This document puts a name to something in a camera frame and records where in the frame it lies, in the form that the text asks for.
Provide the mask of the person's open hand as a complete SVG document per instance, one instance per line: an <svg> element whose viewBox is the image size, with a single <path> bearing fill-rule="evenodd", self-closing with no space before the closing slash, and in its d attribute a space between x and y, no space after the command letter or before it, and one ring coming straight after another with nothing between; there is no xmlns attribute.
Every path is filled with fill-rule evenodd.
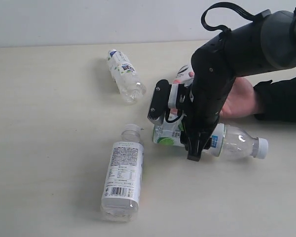
<svg viewBox="0 0 296 237"><path fill-rule="evenodd" d="M221 109L223 119L238 119L263 112L259 95L244 77L236 78Z"/></svg>

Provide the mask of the black sleeved forearm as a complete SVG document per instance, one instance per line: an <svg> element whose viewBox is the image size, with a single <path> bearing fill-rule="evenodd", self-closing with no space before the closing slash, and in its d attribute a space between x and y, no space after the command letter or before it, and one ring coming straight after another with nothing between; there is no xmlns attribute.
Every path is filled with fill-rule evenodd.
<svg viewBox="0 0 296 237"><path fill-rule="evenodd" d="M254 86L260 111L254 116L262 121L296 123L296 77L278 82L261 81Z"/></svg>

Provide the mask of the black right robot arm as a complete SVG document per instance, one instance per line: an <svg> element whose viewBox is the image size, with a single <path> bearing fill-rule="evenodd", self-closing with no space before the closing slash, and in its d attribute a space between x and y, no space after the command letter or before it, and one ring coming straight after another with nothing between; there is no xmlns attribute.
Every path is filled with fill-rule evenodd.
<svg viewBox="0 0 296 237"><path fill-rule="evenodd" d="M249 24L235 30L201 24L219 34L191 57L194 79L185 94L182 143L187 158L199 161L219 122L219 113L237 77L296 67L296 8L293 12L265 10L252 15L233 8Z"/></svg>

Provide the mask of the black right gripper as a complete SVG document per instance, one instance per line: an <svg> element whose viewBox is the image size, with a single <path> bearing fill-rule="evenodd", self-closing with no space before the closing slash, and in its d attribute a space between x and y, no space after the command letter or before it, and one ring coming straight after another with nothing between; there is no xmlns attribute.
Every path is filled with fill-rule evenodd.
<svg viewBox="0 0 296 237"><path fill-rule="evenodd" d="M218 122L219 113L234 83L234 75L195 74L188 87L180 142L188 150L187 159L200 161L201 153Z"/></svg>

